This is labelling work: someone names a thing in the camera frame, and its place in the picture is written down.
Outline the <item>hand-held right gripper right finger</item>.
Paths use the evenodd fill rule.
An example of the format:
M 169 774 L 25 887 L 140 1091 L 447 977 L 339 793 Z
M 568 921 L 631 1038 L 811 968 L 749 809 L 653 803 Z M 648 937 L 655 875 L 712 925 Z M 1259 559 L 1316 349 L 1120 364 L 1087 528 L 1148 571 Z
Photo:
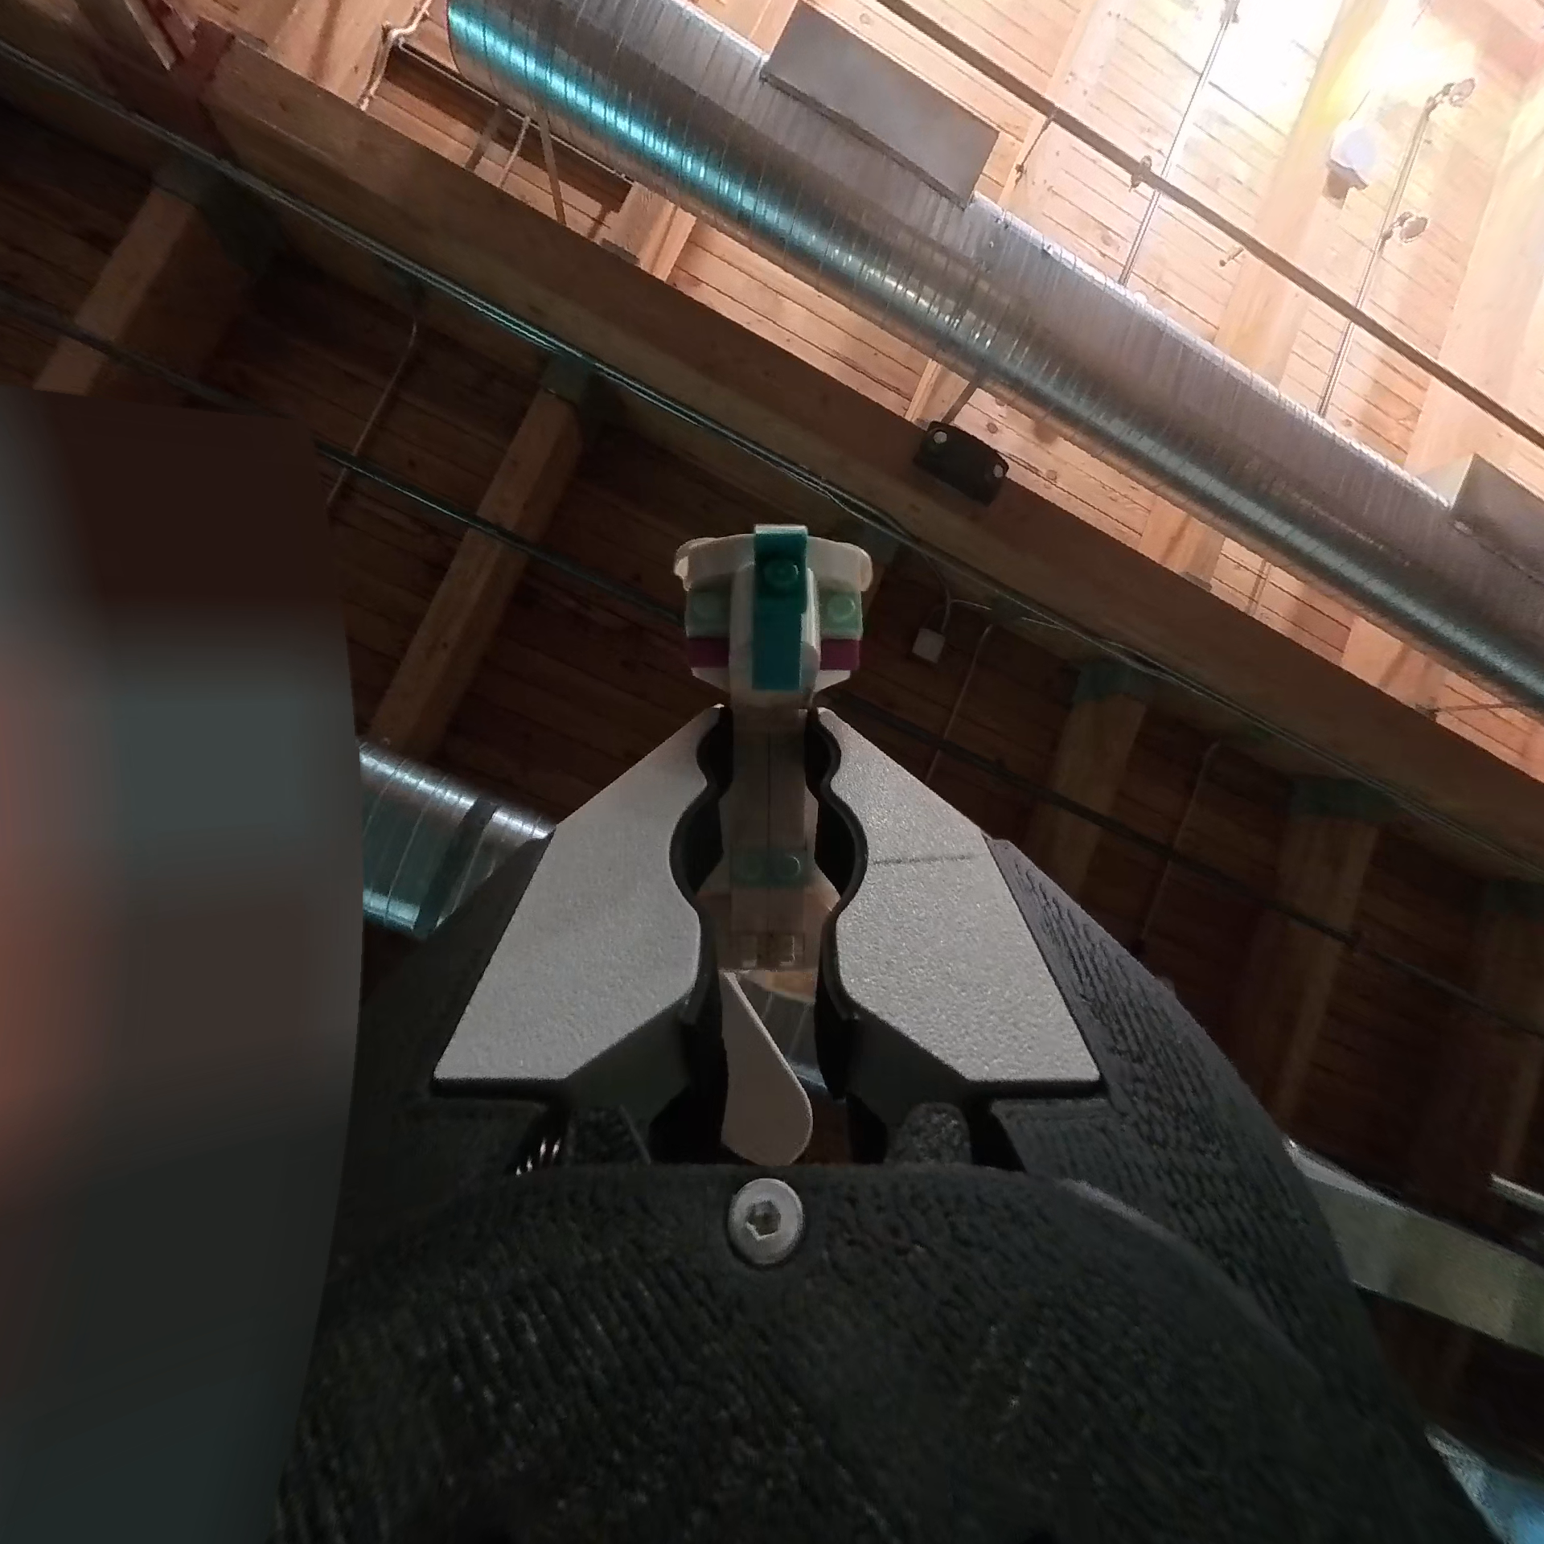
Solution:
M 820 816 L 837 906 L 816 1048 L 839 1097 L 1080 1097 L 1099 1069 L 983 829 L 834 711 Z

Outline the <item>large silver air duct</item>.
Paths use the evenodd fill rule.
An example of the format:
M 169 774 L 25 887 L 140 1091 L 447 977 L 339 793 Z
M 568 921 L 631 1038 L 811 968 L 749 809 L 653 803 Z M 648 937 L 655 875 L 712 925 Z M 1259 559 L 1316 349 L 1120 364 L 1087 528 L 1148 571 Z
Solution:
M 1540 711 L 1540 559 L 998 205 L 762 78 L 690 4 L 447 4 L 455 71 L 1231 540 Z

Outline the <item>thin metal ceiling pipe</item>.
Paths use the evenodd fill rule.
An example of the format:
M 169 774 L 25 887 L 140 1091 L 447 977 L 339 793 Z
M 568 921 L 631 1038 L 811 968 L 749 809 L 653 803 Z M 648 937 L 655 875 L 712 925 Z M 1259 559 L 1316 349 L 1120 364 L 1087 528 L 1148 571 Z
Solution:
M 905 2 L 879 2 L 877 7 L 896 16 L 903 24 L 920 33 L 938 49 L 943 49 L 962 66 L 974 71 L 983 80 L 990 82 L 993 87 L 1016 99 L 1019 104 L 1030 108 L 1031 113 L 1040 115 L 1045 123 L 1061 129 L 1063 132 L 1070 134 L 1071 139 L 1087 146 L 1101 160 L 1125 174 L 1134 188 L 1146 188 L 1151 193 L 1158 194 L 1160 200 L 1188 210 L 1205 226 L 1220 233 L 1226 240 L 1234 241 L 1234 245 L 1245 255 L 1264 264 L 1271 273 L 1285 279 L 1295 290 L 1345 319 L 1354 330 L 1363 332 L 1382 347 L 1406 359 L 1411 366 L 1425 373 L 1432 382 L 1446 387 L 1449 392 L 1467 401 L 1495 425 L 1512 432 L 1522 441 L 1528 441 L 1534 448 L 1541 446 L 1541 430 L 1538 427 L 1531 425 L 1522 417 L 1515 415 L 1510 408 L 1482 392 L 1476 384 L 1465 380 L 1463 377 L 1458 377 L 1453 370 L 1441 364 L 1437 358 L 1423 354 L 1399 333 L 1384 326 L 1363 307 L 1351 302 L 1349 299 L 1344 299 L 1337 290 L 1321 283 L 1292 260 L 1286 260 L 1273 247 L 1257 240 L 1245 229 L 1238 227 L 1234 222 L 1224 219 L 1220 214 L 1212 210 L 1208 203 L 1201 201 L 1188 189 L 1174 184 L 1146 162 L 1129 155 L 1129 151 L 1125 151 L 1118 144 L 1113 144 L 1104 134 L 1097 132 L 1089 123 L 1076 118 L 1070 111 L 1070 108 L 1056 103 L 1052 97 L 1031 87 L 1030 83 L 1021 82 L 1005 68 L 993 64 L 991 59 L 988 59 L 978 49 L 962 42 L 948 28 L 943 28 L 924 11 L 919 11 L 912 4 Z

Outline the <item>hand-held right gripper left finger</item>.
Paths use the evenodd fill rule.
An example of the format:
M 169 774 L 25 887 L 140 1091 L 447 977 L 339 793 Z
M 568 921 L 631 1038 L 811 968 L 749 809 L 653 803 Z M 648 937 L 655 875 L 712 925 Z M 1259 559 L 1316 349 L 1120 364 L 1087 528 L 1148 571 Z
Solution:
M 707 708 L 560 821 L 435 1067 L 450 1091 L 676 1098 L 702 925 L 671 866 Z

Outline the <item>silver rectangular duct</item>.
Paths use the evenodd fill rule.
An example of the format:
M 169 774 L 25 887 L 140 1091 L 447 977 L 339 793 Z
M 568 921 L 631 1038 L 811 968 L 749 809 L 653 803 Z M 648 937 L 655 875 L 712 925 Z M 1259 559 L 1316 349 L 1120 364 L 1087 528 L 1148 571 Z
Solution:
M 1408 1208 L 1293 1142 L 1283 1147 L 1354 1286 L 1529 1357 L 1541 1355 L 1540 1260 Z

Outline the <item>short silver duct section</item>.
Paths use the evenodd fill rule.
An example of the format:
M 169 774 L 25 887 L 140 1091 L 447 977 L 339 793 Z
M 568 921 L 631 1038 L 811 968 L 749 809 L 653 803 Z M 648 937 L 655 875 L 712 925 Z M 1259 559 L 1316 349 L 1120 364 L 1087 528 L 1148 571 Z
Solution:
M 362 916 L 424 940 L 551 821 L 360 739 Z

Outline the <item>white and teal lego model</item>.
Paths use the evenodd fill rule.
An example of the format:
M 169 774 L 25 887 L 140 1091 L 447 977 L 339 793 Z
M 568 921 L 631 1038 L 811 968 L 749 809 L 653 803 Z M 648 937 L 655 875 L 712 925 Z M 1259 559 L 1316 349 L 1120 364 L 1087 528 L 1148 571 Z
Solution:
M 837 902 L 816 862 L 815 696 L 858 666 L 872 562 L 797 526 L 759 526 L 686 541 L 672 569 L 684 592 L 688 666 L 721 698 L 702 744 L 714 803 L 698 824 L 717 855 L 698 859 L 700 876 L 688 881 L 714 960 L 721 1143 L 776 1168 L 794 1163 L 813 1131 L 789 1048 L 794 1010 L 813 1012 L 820 937 Z

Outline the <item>grey rectangular duct vent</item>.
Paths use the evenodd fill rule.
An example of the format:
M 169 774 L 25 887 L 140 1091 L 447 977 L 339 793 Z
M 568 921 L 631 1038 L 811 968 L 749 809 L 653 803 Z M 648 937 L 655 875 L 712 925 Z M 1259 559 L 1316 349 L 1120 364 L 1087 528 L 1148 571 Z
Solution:
M 884 153 L 959 207 L 971 203 L 995 127 L 858 33 L 794 4 L 761 80 Z
M 1512 562 L 1541 564 L 1541 500 L 1488 460 L 1470 455 L 1441 470 L 1451 521 Z

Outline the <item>black bracket on beam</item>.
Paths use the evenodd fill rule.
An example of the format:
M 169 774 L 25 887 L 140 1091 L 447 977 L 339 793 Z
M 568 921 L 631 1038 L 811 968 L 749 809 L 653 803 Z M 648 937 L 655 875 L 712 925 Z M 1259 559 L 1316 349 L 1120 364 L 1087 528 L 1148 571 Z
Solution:
M 953 422 L 933 420 L 922 429 L 912 465 L 983 508 L 990 507 L 1009 482 L 1007 462 L 990 444 Z

